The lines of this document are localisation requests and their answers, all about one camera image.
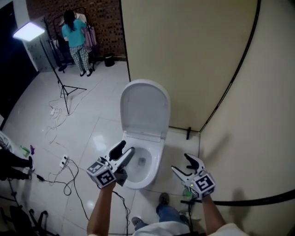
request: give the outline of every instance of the tiled floor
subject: tiled floor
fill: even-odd
[[[71,115],[67,116],[64,101],[56,100],[59,98],[59,87],[53,72],[41,73],[15,105],[3,131],[16,144],[26,147],[33,145],[36,148],[33,156],[35,173],[45,179],[48,179],[50,172],[57,173],[60,170],[62,156],[69,155],[79,166],[76,187],[86,214],[90,216],[99,189],[87,176],[85,169],[122,138],[119,101],[123,88],[129,82],[127,64],[117,62],[113,67],[105,67],[101,63],[91,77],[81,78],[76,67],[68,67],[65,74],[58,73],[65,85],[87,89],[85,92],[76,91],[69,97]],[[51,106],[62,108],[58,122],[50,116],[52,108],[49,101]],[[47,133],[48,126],[54,127],[55,122],[62,125]],[[155,208],[161,192],[172,194],[171,204],[177,209],[185,207],[180,204],[183,186],[170,169],[171,165],[185,168],[187,163],[183,156],[184,152],[199,152],[198,134],[193,133],[188,141],[185,138],[185,131],[169,129],[159,172],[151,186],[140,191],[116,186],[115,190],[126,199],[126,206],[131,210],[130,219],[140,216],[147,223],[156,222]],[[73,164],[70,164],[70,168],[74,174],[77,172]],[[70,171],[65,169],[57,181],[67,182],[71,178]],[[30,181],[14,180],[12,183],[25,209],[33,208],[36,214],[43,210],[48,211],[49,230],[64,236],[86,235],[88,221],[72,185],[72,194],[66,196],[63,184],[55,183],[50,186],[48,183],[40,182],[36,175],[32,175]],[[9,196],[7,182],[0,183],[0,190],[2,195]],[[113,195],[109,233],[123,234],[125,230],[125,210],[122,201]],[[134,227],[130,225],[129,230],[132,233]]]

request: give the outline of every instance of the forearm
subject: forearm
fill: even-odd
[[[206,232],[207,235],[210,235],[216,232],[226,223],[216,205],[212,201],[211,196],[207,196],[202,202],[205,215]]]
[[[110,227],[112,187],[101,189],[94,210],[91,213],[87,233],[98,236],[107,236]]]

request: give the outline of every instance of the teal shirt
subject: teal shirt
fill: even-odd
[[[85,37],[81,31],[81,28],[85,27],[86,24],[82,20],[76,19],[74,20],[74,31],[71,32],[71,29],[67,24],[61,28],[63,37],[68,37],[70,47],[77,47],[84,44]]]

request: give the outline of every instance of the tripod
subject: tripod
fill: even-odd
[[[76,90],[78,90],[78,89],[82,89],[82,90],[87,90],[87,89],[64,85],[64,84],[61,82],[61,80],[60,80],[58,74],[56,73],[55,68],[53,67],[53,65],[52,65],[52,63],[51,63],[51,61],[50,61],[50,59],[49,59],[49,57],[48,57],[48,54],[46,53],[45,47],[44,47],[44,45],[43,45],[41,39],[40,39],[40,43],[41,43],[41,47],[42,47],[42,49],[43,49],[43,51],[44,51],[44,53],[45,53],[45,55],[46,55],[46,57],[47,57],[47,60],[48,60],[48,62],[49,62],[49,64],[50,64],[52,70],[54,71],[55,76],[57,77],[58,83],[61,84],[61,93],[60,93],[60,97],[61,97],[62,94],[64,94],[65,106],[66,106],[66,110],[67,110],[68,115],[69,115],[70,113],[69,113],[68,104],[67,104],[67,103],[68,103],[68,97],[69,97],[69,94],[71,94],[72,92],[74,92],[74,91],[76,91]],[[74,89],[74,90],[72,90],[71,92],[68,93],[68,91],[65,89],[66,87],[67,87],[67,88]]]

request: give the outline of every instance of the pink garment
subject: pink garment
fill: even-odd
[[[97,45],[95,31],[93,27],[90,27],[90,33],[87,27],[82,28],[82,32],[84,33],[84,36],[85,36],[85,46],[87,50],[90,50],[93,46]]]

